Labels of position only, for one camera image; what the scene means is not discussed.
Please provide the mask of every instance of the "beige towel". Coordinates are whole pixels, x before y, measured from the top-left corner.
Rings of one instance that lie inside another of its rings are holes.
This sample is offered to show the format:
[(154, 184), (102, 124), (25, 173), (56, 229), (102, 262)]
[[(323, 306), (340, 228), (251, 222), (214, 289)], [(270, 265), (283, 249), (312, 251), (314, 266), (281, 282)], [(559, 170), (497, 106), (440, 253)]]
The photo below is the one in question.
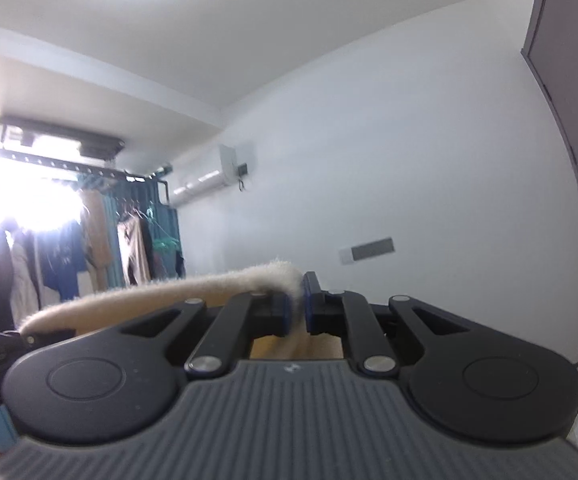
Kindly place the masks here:
[(311, 336), (305, 329), (302, 304), (303, 274), (286, 262), (199, 276), (186, 280), (149, 283), (111, 290), (41, 310), (21, 326), (23, 335), (74, 329), (82, 335), (133, 319), (189, 298), (202, 298), (207, 306), (220, 306), (241, 292), (284, 292), (291, 298), (293, 324), (289, 335), (255, 341), (252, 358), (337, 359), (339, 338)]

